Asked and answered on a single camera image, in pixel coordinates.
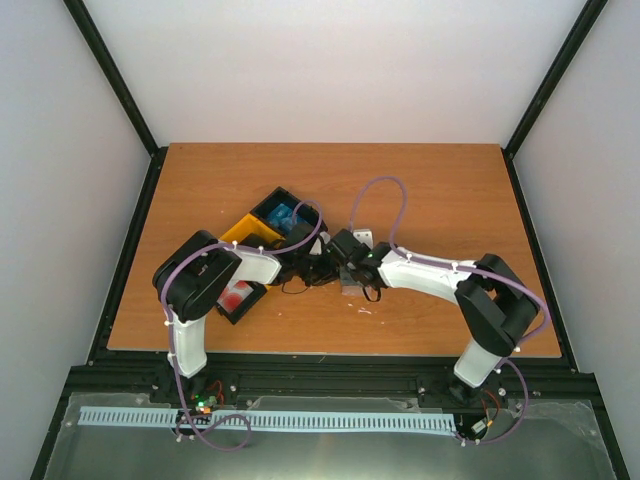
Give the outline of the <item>pink card holder wallet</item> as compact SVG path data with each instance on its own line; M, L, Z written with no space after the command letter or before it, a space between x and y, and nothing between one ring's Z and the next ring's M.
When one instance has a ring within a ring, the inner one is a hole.
M339 270L341 293L345 296L363 297L363 286L355 280L346 268Z

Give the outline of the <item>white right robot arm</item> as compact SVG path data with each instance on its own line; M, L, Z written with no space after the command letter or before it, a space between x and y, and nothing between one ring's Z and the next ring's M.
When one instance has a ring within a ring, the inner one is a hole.
M371 248L348 230L329 242L328 252L364 288L408 289L457 305L471 340L454 365L458 381L480 387L487 377L538 333L535 318L550 321L545 301L525 287L499 256L455 261L418 254L381 242Z

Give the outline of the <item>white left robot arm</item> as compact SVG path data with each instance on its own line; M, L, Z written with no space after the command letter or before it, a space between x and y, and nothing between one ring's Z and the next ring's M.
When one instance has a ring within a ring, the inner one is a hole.
M206 317L218 310L235 324L267 290L298 276L326 278L329 239L323 222L299 220L279 231L248 215L219 239L206 230L189 237L156 270L152 285L166 316L167 360L177 372L172 388L186 402L201 400L208 378ZM322 268L317 276L315 264Z

